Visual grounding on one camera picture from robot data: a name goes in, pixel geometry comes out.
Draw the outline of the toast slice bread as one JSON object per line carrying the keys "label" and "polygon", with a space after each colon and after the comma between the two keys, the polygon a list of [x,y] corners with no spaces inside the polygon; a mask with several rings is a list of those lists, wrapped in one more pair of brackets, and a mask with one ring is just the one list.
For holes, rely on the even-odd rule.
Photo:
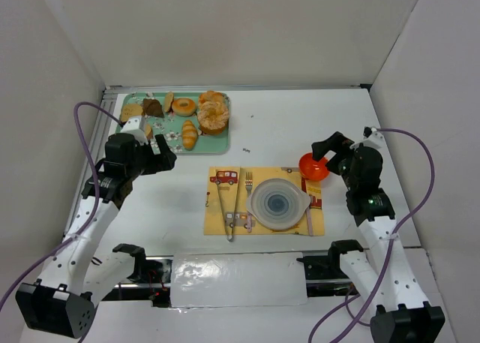
{"label": "toast slice bread", "polygon": [[144,116],[143,107],[140,104],[125,104],[121,109],[120,121],[126,123],[134,116]]}

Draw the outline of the metal tongs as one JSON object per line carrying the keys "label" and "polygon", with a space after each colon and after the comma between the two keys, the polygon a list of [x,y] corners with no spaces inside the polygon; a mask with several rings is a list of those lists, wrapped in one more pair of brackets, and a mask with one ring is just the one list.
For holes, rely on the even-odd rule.
{"label": "metal tongs", "polygon": [[228,242],[234,240],[240,172],[240,167],[218,167],[215,169],[214,182],[217,186],[223,226]]}

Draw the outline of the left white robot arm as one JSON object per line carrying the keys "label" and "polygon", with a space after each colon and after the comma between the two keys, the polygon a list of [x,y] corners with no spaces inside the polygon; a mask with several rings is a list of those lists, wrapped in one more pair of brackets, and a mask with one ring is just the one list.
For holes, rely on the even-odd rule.
{"label": "left white robot arm", "polygon": [[176,155],[165,137],[149,141],[131,133],[111,135],[105,156],[85,183],[76,220],[35,282],[22,283],[15,300],[28,328],[68,338],[84,337],[100,301],[121,281],[146,275],[146,253],[137,245],[120,243],[105,258],[96,256],[108,227],[119,214],[139,176],[172,170]]}

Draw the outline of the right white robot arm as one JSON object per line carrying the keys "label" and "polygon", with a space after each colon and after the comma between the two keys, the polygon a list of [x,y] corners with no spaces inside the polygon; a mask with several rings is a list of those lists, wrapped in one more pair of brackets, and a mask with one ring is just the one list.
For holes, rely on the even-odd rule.
{"label": "right white robot arm", "polygon": [[328,250],[331,268],[346,275],[364,301],[333,340],[342,341],[369,313],[375,342],[433,342],[446,318],[441,307],[431,305],[404,251],[399,230],[411,214],[398,220],[391,200],[380,187],[383,132],[365,128],[363,140],[357,143],[336,132],[312,145],[315,161],[333,152],[325,167],[342,178],[347,208],[367,243],[367,248],[362,248],[354,239],[336,241]]}

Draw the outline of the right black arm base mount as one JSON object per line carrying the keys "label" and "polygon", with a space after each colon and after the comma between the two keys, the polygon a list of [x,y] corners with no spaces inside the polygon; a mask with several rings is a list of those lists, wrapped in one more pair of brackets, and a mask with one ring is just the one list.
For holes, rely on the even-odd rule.
{"label": "right black arm base mount", "polygon": [[345,296],[351,280],[341,271],[340,257],[350,251],[364,249],[354,239],[334,241],[326,252],[303,252],[296,260],[303,265],[309,298]]}

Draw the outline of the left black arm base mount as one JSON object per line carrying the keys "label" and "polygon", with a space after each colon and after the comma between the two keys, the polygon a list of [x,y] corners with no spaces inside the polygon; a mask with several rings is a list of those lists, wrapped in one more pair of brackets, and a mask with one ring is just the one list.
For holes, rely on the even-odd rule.
{"label": "left black arm base mount", "polygon": [[120,281],[103,298],[106,302],[148,301],[156,308],[171,306],[172,257],[148,256],[144,248],[120,244],[112,250],[116,260],[125,258]]}

